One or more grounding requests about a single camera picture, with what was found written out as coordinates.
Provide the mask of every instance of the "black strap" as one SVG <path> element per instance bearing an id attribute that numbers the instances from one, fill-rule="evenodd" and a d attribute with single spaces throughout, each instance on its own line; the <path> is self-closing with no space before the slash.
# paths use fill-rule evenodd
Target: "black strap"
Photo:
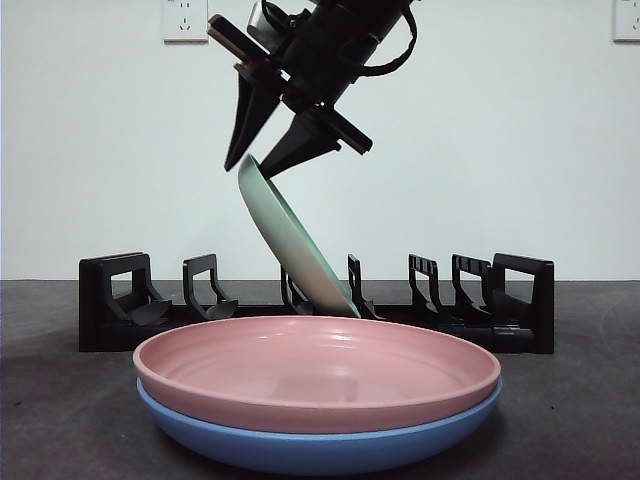
<path id="1" fill-rule="evenodd" d="M 406 62 L 411 54 L 413 53 L 413 48 L 416 46 L 416 41 L 418 40 L 418 26 L 416 25 L 416 19 L 413 17 L 413 13 L 411 13 L 411 8 L 409 7 L 409 2 L 402 7 L 402 16 L 405 18 L 407 23 L 409 24 L 409 29 L 411 30 L 411 42 L 409 42 L 409 46 L 405 50 L 405 52 L 400 55 L 398 58 L 390 61 L 385 65 L 376 65 L 376 66 L 367 66 L 367 65 L 358 65 L 353 63 L 352 61 L 346 59 L 343 56 L 343 51 L 349 46 L 349 44 L 344 45 L 339 52 L 340 60 L 349 65 L 353 71 L 353 74 L 358 77 L 378 77 L 380 75 L 386 75 L 391 72 L 395 72 L 398 68 L 402 66 L 404 62 Z"/>

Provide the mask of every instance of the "plate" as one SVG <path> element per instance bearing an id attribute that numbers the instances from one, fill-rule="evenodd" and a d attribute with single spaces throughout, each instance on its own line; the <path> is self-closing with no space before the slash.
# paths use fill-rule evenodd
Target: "plate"
<path id="1" fill-rule="evenodd" d="M 238 185 L 260 234 L 295 284 L 322 315 L 359 317 L 351 294 L 276 186 L 264 178 L 258 163 L 245 156 Z"/>
<path id="2" fill-rule="evenodd" d="M 170 330 L 138 346 L 159 402 L 249 430 L 352 433 L 419 425 L 485 399 L 498 360 L 457 337 L 340 317 L 247 317 Z"/>
<path id="3" fill-rule="evenodd" d="M 457 415 L 381 432 L 305 435 L 258 432 L 203 422 L 138 392 L 157 425 L 185 447 L 228 465 L 280 475 L 355 475 L 415 463 L 473 432 L 498 399 L 502 382 L 479 404 Z"/>

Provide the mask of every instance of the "blue plate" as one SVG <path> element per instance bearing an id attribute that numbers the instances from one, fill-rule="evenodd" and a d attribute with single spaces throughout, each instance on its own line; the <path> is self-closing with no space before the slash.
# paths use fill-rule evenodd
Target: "blue plate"
<path id="1" fill-rule="evenodd" d="M 445 450 L 487 417 L 502 389 L 462 413 L 415 427 L 366 433 L 293 434 L 225 427 L 156 402 L 138 379 L 138 393 L 162 430 L 185 447 L 236 467 L 285 475 L 348 475 L 418 462 Z"/>

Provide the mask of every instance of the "white wall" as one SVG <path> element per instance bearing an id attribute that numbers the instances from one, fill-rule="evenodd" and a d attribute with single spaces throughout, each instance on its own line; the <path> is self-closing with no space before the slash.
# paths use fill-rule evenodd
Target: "white wall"
<path id="1" fill-rule="evenodd" d="M 234 58 L 165 46 L 161 3 L 2 2 L 3 278 L 75 278 L 80 258 L 131 250 L 152 255 L 155 278 L 207 252 L 223 278 L 277 277 L 222 168 Z M 241 26 L 252 6 L 209 3 Z M 277 177 L 339 275 L 349 252 L 366 278 L 405 278 L 409 252 L 505 251 L 554 260 L 560 279 L 640 279 L 640 45 L 612 44 L 610 2 L 414 12 L 410 63 L 338 104 L 373 150 Z M 398 25 L 376 60 L 408 38 Z M 290 118 L 282 107 L 251 150 Z"/>

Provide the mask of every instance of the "pink plate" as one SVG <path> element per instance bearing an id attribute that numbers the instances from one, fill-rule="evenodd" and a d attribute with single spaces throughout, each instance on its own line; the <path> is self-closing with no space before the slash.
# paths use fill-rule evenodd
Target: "pink plate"
<path id="1" fill-rule="evenodd" d="M 249 317 L 156 335 L 133 354 L 149 394 L 187 416 L 282 433 L 419 425 L 484 400 L 486 350 L 417 327 L 339 317 Z"/>

